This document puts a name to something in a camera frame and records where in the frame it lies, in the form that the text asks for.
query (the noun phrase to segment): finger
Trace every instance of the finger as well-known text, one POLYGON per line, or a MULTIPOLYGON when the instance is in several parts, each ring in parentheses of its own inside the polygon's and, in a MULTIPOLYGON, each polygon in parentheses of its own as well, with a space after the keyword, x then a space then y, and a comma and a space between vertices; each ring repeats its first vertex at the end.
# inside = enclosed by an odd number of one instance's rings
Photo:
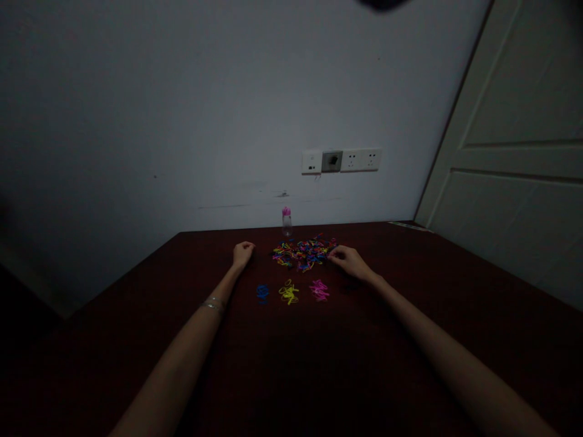
POLYGON ((330 252, 330 256, 336 256, 337 254, 346 255, 346 252, 349 248, 346 246, 336 246, 332 252, 330 252))
POLYGON ((328 257, 328 259, 332 261, 334 264, 339 265, 340 267, 344 267, 344 264, 346 263, 346 260, 341 260, 340 258, 336 258, 333 256, 328 257))

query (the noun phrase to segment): hand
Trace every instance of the hand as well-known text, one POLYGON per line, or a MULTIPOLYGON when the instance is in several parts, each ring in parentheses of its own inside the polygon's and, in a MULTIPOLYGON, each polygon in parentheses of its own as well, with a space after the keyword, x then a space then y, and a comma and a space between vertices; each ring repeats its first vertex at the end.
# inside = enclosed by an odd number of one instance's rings
POLYGON ((375 274, 353 248, 338 246, 330 252, 328 259, 342 267, 346 273, 363 281, 370 280, 375 274))
POLYGON ((250 242, 242 242, 236 245, 233 249, 233 266, 245 268, 253 254, 253 249, 255 249, 255 245, 250 242))

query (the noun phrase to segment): door panel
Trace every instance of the door panel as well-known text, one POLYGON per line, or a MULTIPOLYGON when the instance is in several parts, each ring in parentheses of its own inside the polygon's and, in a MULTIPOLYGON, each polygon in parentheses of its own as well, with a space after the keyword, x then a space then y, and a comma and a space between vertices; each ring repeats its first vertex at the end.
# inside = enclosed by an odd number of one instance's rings
POLYGON ((497 0, 415 220, 583 310, 583 28, 497 0))

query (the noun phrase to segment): plastic bottle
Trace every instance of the plastic bottle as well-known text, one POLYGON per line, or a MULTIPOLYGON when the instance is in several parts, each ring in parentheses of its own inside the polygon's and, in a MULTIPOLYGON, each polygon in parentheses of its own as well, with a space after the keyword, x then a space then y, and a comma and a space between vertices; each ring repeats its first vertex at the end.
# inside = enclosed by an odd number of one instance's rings
POLYGON ((289 209, 287 206, 284 206, 284 208, 281 210, 281 220, 283 222, 283 226, 281 228, 281 231, 284 233, 284 235, 286 237, 291 237, 292 236, 292 231, 293 228, 292 226, 292 211, 291 209, 289 209))

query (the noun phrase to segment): wrist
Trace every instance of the wrist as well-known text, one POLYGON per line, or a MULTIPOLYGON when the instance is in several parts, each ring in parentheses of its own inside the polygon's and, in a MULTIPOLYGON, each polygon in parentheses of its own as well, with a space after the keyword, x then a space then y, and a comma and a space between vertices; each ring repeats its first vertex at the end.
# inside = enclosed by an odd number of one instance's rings
POLYGON ((243 270, 245 270, 245 266, 246 266, 246 264, 233 263, 233 265, 231 265, 231 268, 229 270, 232 273, 234 273, 235 275, 239 276, 243 272, 243 270))
POLYGON ((374 286, 379 280, 382 279, 383 279, 382 276, 380 276, 377 273, 374 273, 372 270, 365 273, 365 275, 363 275, 363 277, 361 278, 361 280, 369 286, 374 286))

